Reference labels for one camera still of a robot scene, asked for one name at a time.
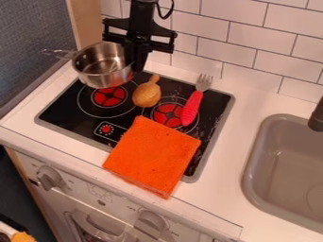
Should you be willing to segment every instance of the oven door handle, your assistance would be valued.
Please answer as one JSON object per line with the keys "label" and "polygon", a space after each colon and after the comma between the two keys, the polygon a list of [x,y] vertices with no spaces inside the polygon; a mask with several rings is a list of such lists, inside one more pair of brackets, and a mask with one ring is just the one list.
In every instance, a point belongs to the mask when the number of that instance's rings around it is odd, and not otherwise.
{"label": "oven door handle", "polygon": [[123,232],[120,235],[113,235],[111,233],[101,231],[94,225],[89,223],[88,218],[88,215],[80,211],[72,213],[72,219],[76,223],[76,225],[78,225],[83,231],[95,238],[107,242],[137,242],[134,237],[130,236],[126,232]]}

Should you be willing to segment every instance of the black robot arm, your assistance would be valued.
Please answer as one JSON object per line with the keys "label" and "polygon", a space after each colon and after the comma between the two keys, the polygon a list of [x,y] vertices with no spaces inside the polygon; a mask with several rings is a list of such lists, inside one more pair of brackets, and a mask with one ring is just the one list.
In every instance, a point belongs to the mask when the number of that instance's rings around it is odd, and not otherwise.
{"label": "black robot arm", "polygon": [[[122,44],[125,48],[127,64],[133,63],[132,68],[135,72],[143,71],[150,52],[156,50],[172,54],[174,51],[174,40],[178,34],[173,30],[157,25],[154,21],[155,7],[158,8],[160,17],[166,19],[173,12],[174,1],[172,1],[172,7],[165,16],[162,16],[158,1],[132,0],[129,18],[106,18],[103,20],[105,26],[103,40]],[[110,27],[124,29],[127,35],[111,33]],[[169,38],[169,42],[152,41],[152,36]]]}

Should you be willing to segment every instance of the red fork handle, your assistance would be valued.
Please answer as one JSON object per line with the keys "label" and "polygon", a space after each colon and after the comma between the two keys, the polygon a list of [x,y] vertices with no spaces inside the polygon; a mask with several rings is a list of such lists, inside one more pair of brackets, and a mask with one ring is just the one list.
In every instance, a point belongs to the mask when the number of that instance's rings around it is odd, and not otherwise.
{"label": "red fork handle", "polygon": [[201,91],[194,91],[191,94],[181,113],[180,121],[183,126],[189,126],[196,119],[202,98],[203,92]]}

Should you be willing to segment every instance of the red burner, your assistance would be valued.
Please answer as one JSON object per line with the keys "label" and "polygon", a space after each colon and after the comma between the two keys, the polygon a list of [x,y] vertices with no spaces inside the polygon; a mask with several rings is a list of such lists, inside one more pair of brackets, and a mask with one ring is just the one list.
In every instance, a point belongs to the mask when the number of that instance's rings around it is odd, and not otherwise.
{"label": "red burner", "polygon": [[126,98],[126,90],[122,87],[98,89],[93,93],[93,102],[100,107],[114,107]]}
{"label": "red burner", "polygon": [[182,105],[178,103],[164,103],[155,109],[153,119],[169,128],[178,128],[181,126],[180,115],[182,110]]}

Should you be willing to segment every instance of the tile backsplash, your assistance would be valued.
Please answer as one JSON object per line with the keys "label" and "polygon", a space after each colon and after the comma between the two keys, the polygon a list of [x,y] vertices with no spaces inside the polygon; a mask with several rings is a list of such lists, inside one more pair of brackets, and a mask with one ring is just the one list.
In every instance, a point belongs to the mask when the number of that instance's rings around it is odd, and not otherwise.
{"label": "tile backsplash", "polygon": [[[102,17],[127,18],[128,0],[101,0]],[[160,0],[165,11],[170,0]],[[151,61],[317,102],[323,95],[323,0],[175,0],[155,21],[178,32],[173,55]]]}

